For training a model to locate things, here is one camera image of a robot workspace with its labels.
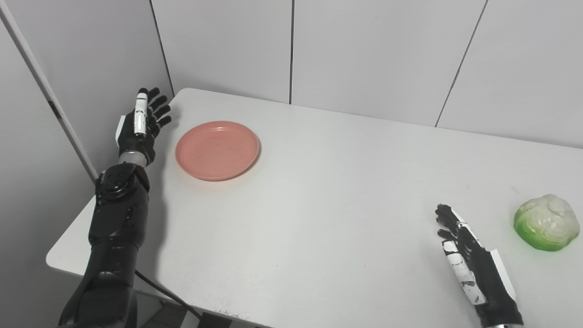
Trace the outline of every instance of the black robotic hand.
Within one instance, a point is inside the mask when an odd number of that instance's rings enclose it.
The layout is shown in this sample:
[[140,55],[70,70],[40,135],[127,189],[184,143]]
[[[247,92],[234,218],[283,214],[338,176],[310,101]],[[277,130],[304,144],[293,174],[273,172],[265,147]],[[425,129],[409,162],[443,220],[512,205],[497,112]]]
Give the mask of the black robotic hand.
[[482,322],[482,327],[522,327],[516,293],[497,249],[487,251],[469,225],[451,207],[440,204],[437,222],[445,229],[437,234],[444,238],[443,250],[459,283]]
[[126,116],[122,116],[117,130],[117,143],[120,147],[120,157],[124,153],[143,155],[146,165],[150,165],[156,157],[154,140],[160,129],[170,123],[172,118],[166,114],[169,105],[164,105],[168,98],[160,96],[160,89],[148,91],[142,88],[138,91],[136,107]]

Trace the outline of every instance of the black cable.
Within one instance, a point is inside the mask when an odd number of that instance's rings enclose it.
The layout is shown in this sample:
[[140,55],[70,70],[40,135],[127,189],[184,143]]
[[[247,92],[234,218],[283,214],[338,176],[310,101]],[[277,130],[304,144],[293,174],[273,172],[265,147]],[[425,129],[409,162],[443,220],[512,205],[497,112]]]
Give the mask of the black cable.
[[138,278],[140,278],[141,280],[143,280],[145,283],[147,283],[148,285],[152,286],[155,290],[161,292],[162,294],[168,296],[169,298],[173,299],[176,303],[182,305],[183,308],[185,308],[187,311],[189,311],[190,313],[192,313],[195,317],[198,318],[198,320],[200,320],[201,322],[205,322],[205,324],[207,326],[208,322],[206,322],[203,318],[202,315],[200,315],[193,307],[191,307],[188,303],[184,302],[183,299],[181,299],[180,297],[178,297],[178,295],[176,295],[175,293],[165,289],[164,287],[156,284],[155,282],[153,282],[152,280],[146,278],[145,275],[143,275],[142,273],[140,273],[140,271],[136,270],[136,275],[138,276]]

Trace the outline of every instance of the fingertip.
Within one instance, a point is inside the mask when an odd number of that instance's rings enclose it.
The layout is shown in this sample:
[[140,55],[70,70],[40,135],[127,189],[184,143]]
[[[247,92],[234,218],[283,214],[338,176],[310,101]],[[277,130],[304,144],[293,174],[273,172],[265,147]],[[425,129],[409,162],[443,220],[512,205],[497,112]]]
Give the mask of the fingertip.
[[164,116],[164,117],[162,117],[162,118],[161,118],[161,119],[158,121],[158,125],[159,125],[160,127],[163,127],[164,125],[166,125],[166,124],[168,124],[168,123],[170,123],[170,122],[172,122],[172,117],[170,117],[170,116]]

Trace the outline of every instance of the robot finger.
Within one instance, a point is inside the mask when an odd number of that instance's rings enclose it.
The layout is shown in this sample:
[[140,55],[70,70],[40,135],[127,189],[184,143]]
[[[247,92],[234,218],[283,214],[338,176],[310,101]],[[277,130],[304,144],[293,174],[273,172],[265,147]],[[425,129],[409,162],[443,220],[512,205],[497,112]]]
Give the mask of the robot finger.
[[487,302],[484,293],[476,283],[476,276],[469,269],[464,257],[459,253],[458,247],[453,240],[444,240],[443,251],[455,276],[458,278],[463,292],[473,305],[481,305]]

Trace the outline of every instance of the white finger segment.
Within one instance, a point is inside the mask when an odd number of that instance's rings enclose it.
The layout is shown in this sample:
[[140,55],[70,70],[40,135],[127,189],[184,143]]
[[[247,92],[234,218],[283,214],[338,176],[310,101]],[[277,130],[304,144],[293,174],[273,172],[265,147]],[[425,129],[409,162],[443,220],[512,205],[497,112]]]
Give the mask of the white finger segment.
[[445,241],[443,244],[443,250],[447,256],[452,269],[458,281],[462,286],[463,292],[466,294],[468,299],[473,305],[480,305],[487,302],[484,293],[476,283],[476,277],[474,273],[468,268],[463,256],[459,254],[458,248],[455,243],[451,240]]
[[134,133],[146,134],[147,95],[138,93],[134,109]]

